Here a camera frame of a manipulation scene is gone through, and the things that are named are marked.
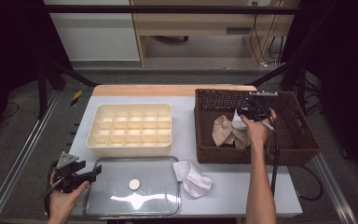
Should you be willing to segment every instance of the hand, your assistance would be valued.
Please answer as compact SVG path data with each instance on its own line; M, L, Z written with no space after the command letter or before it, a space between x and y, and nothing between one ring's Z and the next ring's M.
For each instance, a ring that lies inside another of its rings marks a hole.
M277 115L273 109L269 109L271 113L271 119L276 119ZM244 115L241 115L241 120L246 124L246 131L251 141L251 146L262 147L269 138L271 132L261 121L250 121Z
M50 176L50 185L54 183L54 173ZM83 182L75 191L72 193L62 193L57 189L54 189L50 197L50 218L48 223L58 224L66 223L68 217L71 215L72 210L76 206L76 200L84 190L87 189L90 182Z

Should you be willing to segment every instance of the floor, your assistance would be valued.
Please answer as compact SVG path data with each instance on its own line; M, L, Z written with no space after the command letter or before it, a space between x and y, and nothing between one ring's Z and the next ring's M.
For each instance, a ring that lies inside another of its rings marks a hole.
M271 52L279 51L278 46L275 43ZM278 65L275 58L266 59L271 61L268 67L254 66L241 38L191 36L183 42L181 38L158 36L150 41L144 67L126 65L100 71L92 67L78 69L78 72L95 82L111 84L244 84ZM281 78L275 77L258 89L276 91ZM45 176L46 166L56 159L57 153L70 148L92 93L91 88L71 77L64 79L65 90L49 89L48 97L56 102L44 126L40 126L37 119L37 83L20 87L9 96L7 111L0 122L1 223L46 222L43 205L37 199L45 184L40 176ZM78 90L83 91L78 104L69 106ZM317 103L317 98L310 98L307 106ZM304 214L280 218L279 223L358 223L358 164L342 157L328 119L319 113L322 110L315 107L307 116L323 149L323 156L315 158L307 167L323 181L324 194L315 201L300 197ZM63 122L73 125L62 126ZM35 127L40 128L39 133L30 135ZM24 163L19 161L21 158L25 158ZM309 173L297 167L289 167L289 171L303 196L318 194L319 185ZM81 223L76 218L72 221Z

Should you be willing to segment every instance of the brown basket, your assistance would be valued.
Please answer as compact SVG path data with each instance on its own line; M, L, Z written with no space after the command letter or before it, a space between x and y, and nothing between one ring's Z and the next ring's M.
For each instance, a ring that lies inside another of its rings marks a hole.
M212 138L213 122L225 115L232 120L238 106L247 106L245 99L253 98L250 91L196 90L195 123L197 158L199 163L245 163L251 162L251 149L224 145L217 147ZM280 165L305 165L321 152L314 134L291 92L278 92L278 96L263 97L265 106L273 108L280 149ZM274 141L269 153L274 155ZM274 160L267 156L266 164Z

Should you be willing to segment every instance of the table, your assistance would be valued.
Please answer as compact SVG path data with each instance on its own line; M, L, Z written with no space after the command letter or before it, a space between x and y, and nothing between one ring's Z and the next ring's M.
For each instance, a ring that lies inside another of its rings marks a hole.
M172 145L170 156L190 161L204 175L213 180L211 191L198 199L192 198L181 186L182 207L174 217L245 217L250 179L249 164L199 164L196 153L194 124L195 89L226 89L256 91L252 86L232 85L101 85L94 89L69 151L81 161L83 170L92 169L98 158L87 147L96 108L100 104L168 103L172 105ZM272 167L268 167L271 177ZM287 167L278 169L275 202L278 217L294 217L302 213ZM83 204L82 195L77 204ZM72 216L83 216L77 206Z

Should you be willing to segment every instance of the white table surface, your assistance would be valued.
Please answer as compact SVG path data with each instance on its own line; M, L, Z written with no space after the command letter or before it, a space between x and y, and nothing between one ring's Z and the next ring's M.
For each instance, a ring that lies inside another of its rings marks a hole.
M87 147L86 141L99 105L126 103L167 103L172 106L171 156L190 161L200 172L213 180L211 191L198 199L192 198L181 185L182 205L175 217L245 217L250 180L249 164L199 164L197 162L194 123L194 96L91 96L76 133L70 154L86 161L83 172L92 170L98 158ZM272 167L268 166L269 178ZM77 201L73 216L82 216L84 195ZM278 169L275 203L278 217L294 217L302 209L287 167Z

